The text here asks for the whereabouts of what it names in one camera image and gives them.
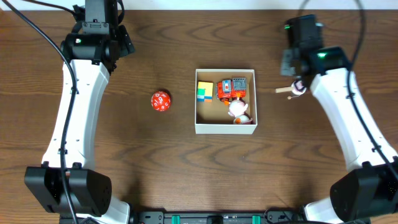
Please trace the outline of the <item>red toy fire truck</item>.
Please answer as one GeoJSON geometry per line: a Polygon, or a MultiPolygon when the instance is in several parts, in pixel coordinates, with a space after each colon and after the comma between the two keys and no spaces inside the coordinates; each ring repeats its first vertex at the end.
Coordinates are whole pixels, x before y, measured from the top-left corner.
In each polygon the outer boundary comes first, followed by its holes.
{"type": "Polygon", "coordinates": [[[225,79],[216,84],[216,98],[221,102],[244,98],[247,92],[247,82],[244,77],[225,79]]]}

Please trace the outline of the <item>colourful puzzle cube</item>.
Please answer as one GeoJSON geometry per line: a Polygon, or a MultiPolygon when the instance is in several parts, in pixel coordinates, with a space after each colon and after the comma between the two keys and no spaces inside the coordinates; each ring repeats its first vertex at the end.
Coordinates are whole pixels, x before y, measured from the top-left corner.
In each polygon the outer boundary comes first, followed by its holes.
{"type": "Polygon", "coordinates": [[[211,103],[213,101],[213,82],[197,83],[197,101],[211,103]]]}

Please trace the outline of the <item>pink white pig toy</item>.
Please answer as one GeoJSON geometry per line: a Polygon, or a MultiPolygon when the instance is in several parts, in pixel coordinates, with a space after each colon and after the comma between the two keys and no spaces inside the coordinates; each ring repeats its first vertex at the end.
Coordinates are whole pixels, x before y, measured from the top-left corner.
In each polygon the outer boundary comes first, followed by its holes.
{"type": "Polygon", "coordinates": [[[228,106],[228,114],[234,118],[233,124],[252,123],[252,118],[246,113],[249,105],[241,99],[240,93],[236,94],[235,100],[225,101],[224,104],[228,106]]]}

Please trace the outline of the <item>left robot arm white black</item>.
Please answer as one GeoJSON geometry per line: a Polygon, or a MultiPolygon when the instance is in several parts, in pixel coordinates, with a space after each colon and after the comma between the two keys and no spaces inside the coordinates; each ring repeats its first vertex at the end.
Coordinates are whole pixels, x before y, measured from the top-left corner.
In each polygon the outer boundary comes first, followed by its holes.
{"type": "Polygon", "coordinates": [[[95,171],[95,132],[104,90],[116,62],[134,52],[121,1],[86,0],[73,8],[75,25],[61,43],[63,90],[55,129],[38,167],[24,182],[60,223],[134,223],[111,179],[95,171]]]}

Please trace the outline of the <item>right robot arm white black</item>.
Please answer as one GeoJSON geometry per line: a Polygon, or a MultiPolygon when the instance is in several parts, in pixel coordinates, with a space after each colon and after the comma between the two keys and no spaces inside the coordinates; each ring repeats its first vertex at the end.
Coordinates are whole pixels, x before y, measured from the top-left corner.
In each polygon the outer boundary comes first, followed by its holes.
{"type": "Polygon", "coordinates": [[[348,174],[333,184],[327,198],[306,204],[309,223],[363,222],[397,213],[397,152],[387,142],[366,106],[350,61],[341,47],[323,45],[315,15],[286,21],[289,40],[281,74],[296,78],[293,93],[306,90],[318,100],[336,134],[348,174]]]}

